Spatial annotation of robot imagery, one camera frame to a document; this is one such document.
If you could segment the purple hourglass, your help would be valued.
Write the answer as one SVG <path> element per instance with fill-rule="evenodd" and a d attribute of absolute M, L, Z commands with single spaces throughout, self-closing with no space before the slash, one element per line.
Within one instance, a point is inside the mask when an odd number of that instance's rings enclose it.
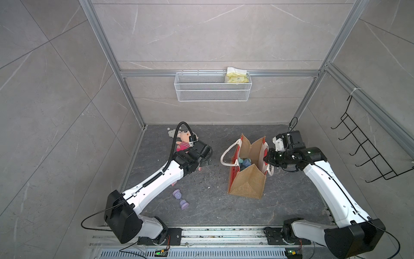
<path fill-rule="evenodd" d="M 186 210 L 189 207 L 189 203 L 183 198 L 180 190 L 173 191 L 173 197 L 180 201 L 180 207 L 182 210 Z"/>

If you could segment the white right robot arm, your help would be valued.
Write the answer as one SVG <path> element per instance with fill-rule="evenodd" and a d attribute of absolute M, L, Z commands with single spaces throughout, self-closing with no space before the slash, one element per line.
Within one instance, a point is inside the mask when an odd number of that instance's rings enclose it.
<path fill-rule="evenodd" d="M 282 240 L 293 245 L 309 240 L 325 246 L 338 259 L 346 259 L 373 251 L 386 228 L 380 219 L 372 219 L 351 197 L 335 175 L 327 157 L 317 147 L 307 148 L 299 131 L 279 134 L 273 138 L 263 161 L 286 169 L 294 166 L 314 184 L 324 200 L 334 225 L 319 224 L 302 218 L 284 221 Z"/>

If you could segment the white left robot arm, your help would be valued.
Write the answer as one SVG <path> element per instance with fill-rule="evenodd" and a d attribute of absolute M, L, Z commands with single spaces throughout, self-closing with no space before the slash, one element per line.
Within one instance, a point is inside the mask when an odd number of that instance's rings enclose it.
<path fill-rule="evenodd" d="M 109 194 L 104 220 L 121 244 L 132 239 L 148 238 L 163 243 L 168 227 L 158 217 L 147 217 L 141 213 L 145 207 L 168 186 L 195 172 L 209 160 L 212 148 L 202 141 L 183 151 L 175 152 L 167 163 L 140 184 Z"/>

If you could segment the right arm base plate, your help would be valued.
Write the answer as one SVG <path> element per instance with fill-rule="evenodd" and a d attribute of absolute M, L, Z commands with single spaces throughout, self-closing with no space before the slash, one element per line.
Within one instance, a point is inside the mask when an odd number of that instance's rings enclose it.
<path fill-rule="evenodd" d="M 294 237 L 283 227 L 265 227 L 264 234 L 269 245 L 310 245 L 311 241 Z"/>

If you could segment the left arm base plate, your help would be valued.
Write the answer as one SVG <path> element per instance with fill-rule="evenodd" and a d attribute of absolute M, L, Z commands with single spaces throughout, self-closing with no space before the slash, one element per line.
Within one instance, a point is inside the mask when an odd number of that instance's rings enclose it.
<path fill-rule="evenodd" d="M 168 228 L 166 231 L 162 231 L 156 239 L 150 239 L 148 237 L 139 237 L 138 245 L 147 246 L 179 246 L 182 239 L 182 228 Z"/>

